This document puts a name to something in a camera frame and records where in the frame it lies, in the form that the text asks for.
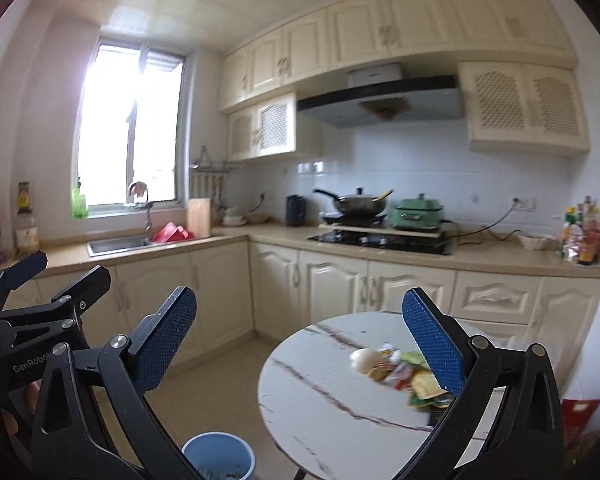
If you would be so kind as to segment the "person's left hand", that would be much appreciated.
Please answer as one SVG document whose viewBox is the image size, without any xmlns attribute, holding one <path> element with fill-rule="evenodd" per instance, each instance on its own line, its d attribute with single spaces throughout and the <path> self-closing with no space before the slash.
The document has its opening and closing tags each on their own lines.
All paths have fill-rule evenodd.
<svg viewBox="0 0 600 480">
<path fill-rule="evenodd" d="M 27 387 L 19 388 L 8 395 L 6 410 L 2 410 L 5 428 L 9 437 L 18 434 L 20 425 L 29 427 L 34 419 L 40 382 L 31 382 Z"/>
</svg>

